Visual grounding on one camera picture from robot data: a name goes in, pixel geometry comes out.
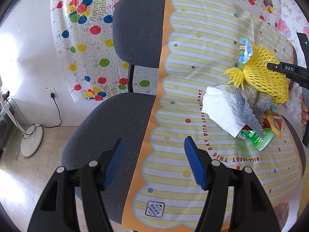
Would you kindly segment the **person's right hand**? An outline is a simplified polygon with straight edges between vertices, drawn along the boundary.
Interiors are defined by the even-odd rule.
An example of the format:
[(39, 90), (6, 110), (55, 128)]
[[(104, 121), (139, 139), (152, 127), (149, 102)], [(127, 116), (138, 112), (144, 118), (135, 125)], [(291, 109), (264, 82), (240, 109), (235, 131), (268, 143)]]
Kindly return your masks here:
[(301, 100), (301, 124), (306, 126), (309, 120), (309, 115), (308, 115), (308, 106), (304, 102), (303, 93), (300, 95), (300, 100)]

